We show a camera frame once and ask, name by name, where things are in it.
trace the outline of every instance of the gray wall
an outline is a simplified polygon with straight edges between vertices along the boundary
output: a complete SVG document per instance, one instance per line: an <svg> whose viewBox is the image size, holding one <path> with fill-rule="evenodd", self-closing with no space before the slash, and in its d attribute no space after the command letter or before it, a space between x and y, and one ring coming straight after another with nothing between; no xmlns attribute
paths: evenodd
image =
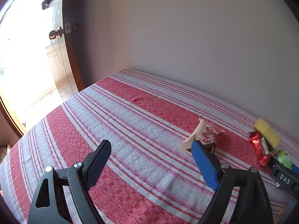
<svg viewBox="0 0 299 224"><path fill-rule="evenodd" d="M94 83L125 67L263 117L299 141L299 23L283 0L87 0Z"/></svg>

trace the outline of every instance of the striped tablecloth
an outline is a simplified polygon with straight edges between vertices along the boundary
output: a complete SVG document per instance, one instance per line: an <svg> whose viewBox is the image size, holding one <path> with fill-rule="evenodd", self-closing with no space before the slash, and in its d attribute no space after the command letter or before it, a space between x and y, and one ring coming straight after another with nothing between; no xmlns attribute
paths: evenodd
<svg viewBox="0 0 299 224"><path fill-rule="evenodd" d="M44 168L71 166L107 139L111 157L89 191L107 224L197 223L213 191L179 145L197 126L198 115L225 130L215 152L221 162L260 170L276 215L290 195L257 164L247 140L256 117L198 90L127 69L76 94L19 140L0 165L4 199L26 223ZM281 147L299 159L298 145L279 134ZM67 187L65 192L73 221L80 223ZM223 223L237 194L235 188Z"/></svg>

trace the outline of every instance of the yellow sponge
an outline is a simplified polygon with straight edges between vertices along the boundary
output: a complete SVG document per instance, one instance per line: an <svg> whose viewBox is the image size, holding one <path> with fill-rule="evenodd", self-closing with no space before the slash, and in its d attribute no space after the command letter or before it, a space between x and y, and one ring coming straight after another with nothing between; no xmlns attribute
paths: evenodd
<svg viewBox="0 0 299 224"><path fill-rule="evenodd" d="M280 137L264 119L259 118L255 123L255 128L262 133L273 149L279 145L281 141Z"/></svg>

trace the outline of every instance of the table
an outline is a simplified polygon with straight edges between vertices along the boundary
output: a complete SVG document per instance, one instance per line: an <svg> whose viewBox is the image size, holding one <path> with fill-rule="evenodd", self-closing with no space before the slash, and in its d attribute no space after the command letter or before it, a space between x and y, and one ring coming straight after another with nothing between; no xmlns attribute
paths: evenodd
<svg viewBox="0 0 299 224"><path fill-rule="evenodd" d="M133 70L122 70L84 89L43 118L0 165L4 199L20 223L46 166L82 161L103 139L111 157L89 194L106 223L197 223L213 191L193 158L179 149L202 115L225 132L215 155L234 168L259 169L273 215L291 196L275 188L247 140L256 117L206 93ZM298 159L298 145L278 132L281 146ZM74 223L80 223L65 188ZM223 223L228 223L234 188Z"/></svg>

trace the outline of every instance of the green package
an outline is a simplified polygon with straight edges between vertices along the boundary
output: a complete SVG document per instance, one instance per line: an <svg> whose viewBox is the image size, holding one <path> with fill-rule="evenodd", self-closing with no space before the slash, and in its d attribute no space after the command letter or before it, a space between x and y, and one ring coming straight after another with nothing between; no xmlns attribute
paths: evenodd
<svg viewBox="0 0 299 224"><path fill-rule="evenodd" d="M293 170L289 151L279 150L273 157L283 166L287 167L290 170Z"/></svg>

